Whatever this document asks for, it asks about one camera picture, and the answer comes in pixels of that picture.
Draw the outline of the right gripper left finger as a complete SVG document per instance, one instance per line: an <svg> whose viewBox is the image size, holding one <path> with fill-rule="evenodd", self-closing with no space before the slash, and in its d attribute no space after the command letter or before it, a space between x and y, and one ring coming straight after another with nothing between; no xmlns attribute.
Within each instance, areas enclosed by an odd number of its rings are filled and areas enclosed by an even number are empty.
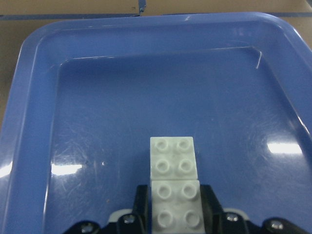
<svg viewBox="0 0 312 234"><path fill-rule="evenodd" d="M143 234L148 234L150 231L149 208L149 187L148 185L138 185L136 188L132 212L140 217L143 226Z"/></svg>

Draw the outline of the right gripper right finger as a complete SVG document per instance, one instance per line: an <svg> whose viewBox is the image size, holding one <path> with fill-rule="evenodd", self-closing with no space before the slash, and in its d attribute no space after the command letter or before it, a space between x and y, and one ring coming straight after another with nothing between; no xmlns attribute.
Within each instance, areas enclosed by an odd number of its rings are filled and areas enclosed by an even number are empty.
<svg viewBox="0 0 312 234"><path fill-rule="evenodd" d="M218 234L223 208L210 185L200 185L200 195L205 233Z"/></svg>

